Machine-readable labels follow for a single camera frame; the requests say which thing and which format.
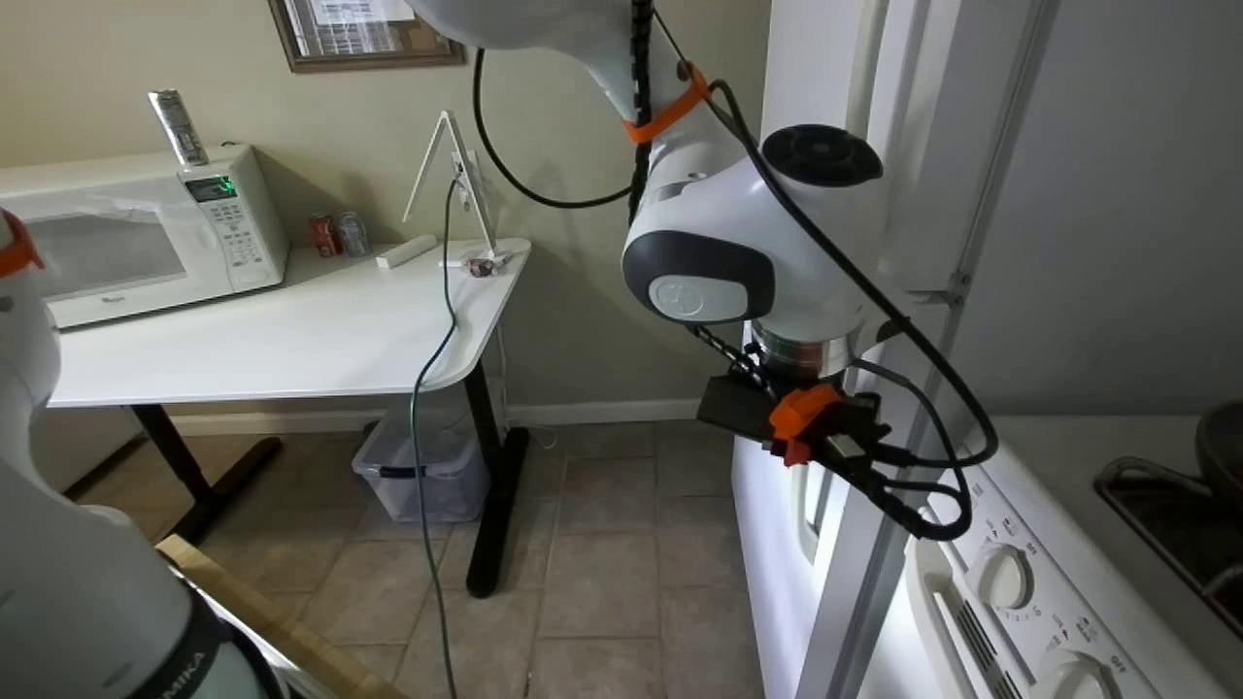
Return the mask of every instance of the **desk leg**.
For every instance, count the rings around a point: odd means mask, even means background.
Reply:
[[[501,562],[506,562],[508,514],[512,514],[512,500],[516,500],[520,462],[528,455],[528,433],[512,426],[506,435],[506,443],[501,443],[481,367],[474,367],[474,373],[466,376],[466,395],[470,395],[477,447],[481,447],[481,460],[489,465],[489,500],[481,508],[481,526],[477,526],[477,537],[474,537],[466,592],[474,598],[489,598],[496,592]]]
[[[215,519],[233,506],[233,499],[281,455],[281,439],[260,439],[230,465],[230,474],[216,486],[209,486],[186,439],[160,405],[137,405],[132,414],[142,422],[146,439],[155,443],[172,474],[195,499],[189,514],[172,530],[189,545],[198,545],[215,530]]]

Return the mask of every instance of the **standing desk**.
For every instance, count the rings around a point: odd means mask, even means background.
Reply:
[[[508,264],[494,275],[470,275],[462,264],[452,264],[458,334],[422,376],[422,394],[466,381],[489,465],[489,499],[466,576],[466,592],[477,598],[496,592],[528,447],[528,433],[496,433],[481,369],[481,350],[496,332],[533,245],[501,241],[501,254]],[[281,439],[260,439],[209,486],[163,405],[402,395],[452,326],[439,286],[439,254],[380,272],[373,258],[322,260],[294,249],[283,286],[66,332],[50,407],[127,405],[195,499],[195,508],[173,532],[200,539],[230,500],[281,455]]]

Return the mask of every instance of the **appliance control knob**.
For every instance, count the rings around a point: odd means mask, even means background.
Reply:
[[[1015,545],[995,549],[984,559],[984,572],[976,581],[978,598],[990,611],[1021,611],[1024,601],[1034,601],[1034,585],[1037,585],[1034,562]]]
[[[1112,669],[1104,669],[1100,662],[1082,653],[1057,653],[1037,697],[1039,699],[1118,699],[1118,686]]]

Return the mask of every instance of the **baseboard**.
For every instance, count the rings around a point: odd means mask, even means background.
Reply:
[[[619,402],[619,405],[508,405],[508,422],[564,426],[564,422],[659,422],[695,418],[700,402]]]
[[[663,422],[695,418],[700,402],[619,402],[619,405],[508,405],[501,422],[571,426],[571,422]],[[181,435],[290,435],[290,433],[361,433],[380,412],[200,412],[172,414]]]

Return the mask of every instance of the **microwave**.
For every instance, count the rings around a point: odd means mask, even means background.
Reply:
[[[0,169],[0,207],[26,223],[50,320],[68,326],[277,286],[287,238],[247,145],[172,156]]]

